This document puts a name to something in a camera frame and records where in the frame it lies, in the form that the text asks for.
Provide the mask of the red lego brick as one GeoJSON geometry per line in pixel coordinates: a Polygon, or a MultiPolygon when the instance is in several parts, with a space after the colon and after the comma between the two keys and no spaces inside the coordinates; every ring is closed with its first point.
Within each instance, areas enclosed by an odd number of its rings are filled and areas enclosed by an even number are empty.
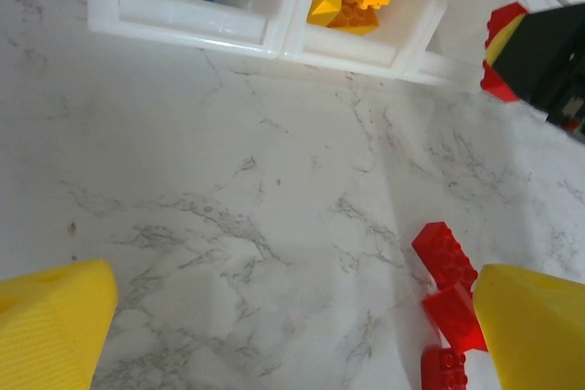
{"type": "Polygon", "coordinates": [[[427,223],[411,245],[439,290],[459,283],[471,291],[478,272],[445,222],[427,223]]]}
{"type": "Polygon", "coordinates": [[[421,390],[467,390],[466,356],[453,348],[427,347],[420,359],[421,390]]]}
{"type": "Polygon", "coordinates": [[[421,305],[455,352],[488,351],[472,294],[460,282],[427,296],[421,305]]]}
{"type": "Polygon", "coordinates": [[[487,39],[484,42],[484,76],[480,81],[480,86],[483,91],[502,102],[515,102],[519,98],[495,71],[493,65],[526,15],[527,10],[518,2],[514,2],[495,9],[487,22],[487,39]]]}

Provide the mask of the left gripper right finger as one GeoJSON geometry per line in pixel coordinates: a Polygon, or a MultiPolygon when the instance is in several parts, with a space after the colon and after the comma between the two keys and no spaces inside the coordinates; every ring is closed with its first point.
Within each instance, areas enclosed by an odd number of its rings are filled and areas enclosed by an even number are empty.
{"type": "Polygon", "coordinates": [[[473,307],[502,390],[585,390],[585,285],[483,267],[473,307]]]}

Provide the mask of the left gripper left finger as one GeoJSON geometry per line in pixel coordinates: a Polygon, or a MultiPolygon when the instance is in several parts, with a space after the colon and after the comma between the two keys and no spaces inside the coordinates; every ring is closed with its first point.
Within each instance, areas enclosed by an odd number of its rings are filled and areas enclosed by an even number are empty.
{"type": "Polygon", "coordinates": [[[102,259],[0,280],[0,390],[90,390],[117,302],[102,259]]]}

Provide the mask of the white translucent plastic bin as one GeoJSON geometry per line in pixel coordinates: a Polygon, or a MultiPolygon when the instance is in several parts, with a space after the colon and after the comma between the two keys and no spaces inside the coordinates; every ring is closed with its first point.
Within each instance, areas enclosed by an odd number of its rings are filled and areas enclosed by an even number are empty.
{"type": "Polygon", "coordinates": [[[282,0],[87,0],[92,31],[276,58],[282,0]]]}
{"type": "Polygon", "coordinates": [[[445,5],[430,42],[408,79],[474,92],[484,75],[484,42],[492,12],[508,0],[441,0],[445,5]]]}
{"type": "Polygon", "coordinates": [[[446,0],[390,0],[378,10],[378,29],[359,37],[306,22],[312,0],[296,0],[282,57],[306,65],[399,78],[420,64],[446,0]]]}

